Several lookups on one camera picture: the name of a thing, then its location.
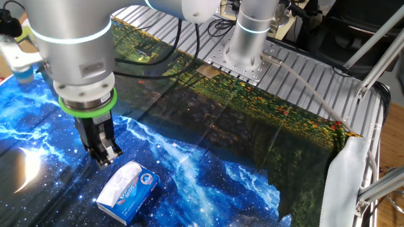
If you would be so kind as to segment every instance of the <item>blue led ring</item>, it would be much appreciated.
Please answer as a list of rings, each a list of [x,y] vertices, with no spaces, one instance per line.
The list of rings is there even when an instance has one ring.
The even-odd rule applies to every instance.
[[[34,29],[31,28],[32,33],[39,39],[50,42],[53,44],[65,44],[65,45],[72,45],[72,44],[82,44],[85,42],[89,42],[91,40],[95,40],[96,38],[100,38],[101,36],[105,35],[109,29],[112,26],[112,21],[111,19],[109,20],[108,25],[101,31],[97,32],[96,34],[83,37],[83,38],[51,38],[51,37],[46,37],[45,35],[41,35],[38,32],[36,32]]]
[[[149,3],[149,0],[145,0],[145,3],[146,3],[147,6],[150,7],[151,9],[155,9],[153,6],[151,6],[151,4]]]

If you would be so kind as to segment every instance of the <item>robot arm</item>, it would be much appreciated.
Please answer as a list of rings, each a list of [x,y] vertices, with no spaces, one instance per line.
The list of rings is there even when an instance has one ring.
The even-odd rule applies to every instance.
[[[220,0],[26,0],[28,19],[62,109],[90,156],[108,166],[122,154],[115,143],[111,108],[116,102],[111,13],[142,5],[201,23]]]

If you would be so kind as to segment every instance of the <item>blue and white box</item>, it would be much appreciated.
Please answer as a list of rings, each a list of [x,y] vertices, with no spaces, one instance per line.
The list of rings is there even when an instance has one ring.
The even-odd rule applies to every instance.
[[[159,177],[134,161],[121,167],[102,189],[98,207],[128,225],[157,186]]]

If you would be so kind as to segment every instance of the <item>silver cylinder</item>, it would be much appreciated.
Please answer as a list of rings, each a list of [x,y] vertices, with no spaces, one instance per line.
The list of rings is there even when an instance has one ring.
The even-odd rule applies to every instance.
[[[260,53],[279,0],[243,0],[233,37],[225,48],[226,59],[252,69],[261,64]]]
[[[61,84],[96,83],[115,67],[110,14],[130,5],[150,5],[183,18],[183,0],[25,0],[49,76]]]

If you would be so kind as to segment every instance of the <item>table surface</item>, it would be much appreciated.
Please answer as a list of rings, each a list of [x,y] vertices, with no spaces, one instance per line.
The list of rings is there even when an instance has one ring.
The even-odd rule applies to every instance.
[[[297,3],[297,5],[298,5],[298,7],[304,9],[305,6],[309,3],[309,1],[310,0],[306,0],[304,3]],[[231,9],[231,6],[225,6],[226,4],[227,4],[227,0],[222,0],[222,2],[220,3],[220,5],[222,6],[222,7],[220,7],[220,14],[230,20],[235,20],[235,16],[226,14],[226,11],[228,9],[226,9],[226,11],[225,11],[225,8]],[[290,17],[289,17],[288,23],[278,29],[276,36],[275,36],[276,39],[283,40],[283,38],[285,38],[286,34],[289,32],[292,25],[295,23],[297,17],[292,16],[291,13],[289,16]]]
[[[142,6],[131,6],[121,9],[113,15],[137,27],[154,24],[151,28],[145,29],[145,31],[168,44],[172,45],[174,43],[177,22],[172,16],[160,14],[154,9]],[[209,22],[216,18],[219,17],[215,16],[206,23],[203,23],[201,31],[205,31]],[[188,22],[184,22],[183,24],[184,29],[179,49],[193,54],[196,48],[195,31],[189,25],[190,23]],[[221,37],[210,37],[207,32],[202,32],[201,41],[202,48],[199,57],[208,62],[209,53],[218,45]],[[371,151],[376,157],[377,163],[379,163],[379,140],[383,122],[383,106],[379,94],[371,89],[363,100],[358,100],[356,93],[361,84],[359,80],[340,77],[333,72],[331,66],[323,62],[272,44],[269,41],[267,43],[272,47],[272,52],[275,53],[276,57],[282,59],[306,79],[358,134],[372,138]],[[221,65],[214,64],[214,66],[217,68],[220,67],[225,71],[231,71],[231,69],[224,69]],[[243,79],[242,75],[231,74]],[[332,116],[304,88],[304,85],[281,67],[271,66],[264,78],[256,86],[321,117],[332,119]],[[368,186],[371,182],[370,167],[367,168],[364,178],[364,186]]]

